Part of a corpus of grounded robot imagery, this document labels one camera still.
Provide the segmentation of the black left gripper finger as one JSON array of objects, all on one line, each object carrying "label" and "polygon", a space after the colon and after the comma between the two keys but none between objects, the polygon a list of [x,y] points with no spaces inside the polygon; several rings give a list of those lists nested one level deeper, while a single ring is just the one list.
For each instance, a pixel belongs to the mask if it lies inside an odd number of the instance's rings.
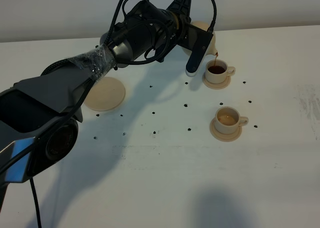
[{"label": "black left gripper finger", "polygon": [[192,0],[173,0],[173,2],[168,6],[167,10],[175,12],[177,14],[182,14],[184,16],[190,15]]}]

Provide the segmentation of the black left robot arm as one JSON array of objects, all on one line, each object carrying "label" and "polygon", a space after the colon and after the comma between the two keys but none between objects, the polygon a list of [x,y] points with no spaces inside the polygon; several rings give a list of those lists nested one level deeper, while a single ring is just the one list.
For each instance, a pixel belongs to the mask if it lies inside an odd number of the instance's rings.
[{"label": "black left robot arm", "polygon": [[40,76],[22,80],[0,95],[0,196],[65,157],[83,120],[81,105],[111,69],[162,62],[183,45],[191,0],[167,9],[140,0],[123,22],[113,20],[95,49],[57,61]]}]

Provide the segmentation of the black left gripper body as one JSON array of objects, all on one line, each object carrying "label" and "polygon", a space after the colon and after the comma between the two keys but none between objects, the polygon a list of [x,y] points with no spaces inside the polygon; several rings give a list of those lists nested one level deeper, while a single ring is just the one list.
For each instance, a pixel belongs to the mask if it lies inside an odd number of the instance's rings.
[{"label": "black left gripper body", "polygon": [[173,11],[173,14],[176,17],[176,42],[177,45],[183,48],[193,48],[197,40],[197,29],[190,24],[190,18]]}]

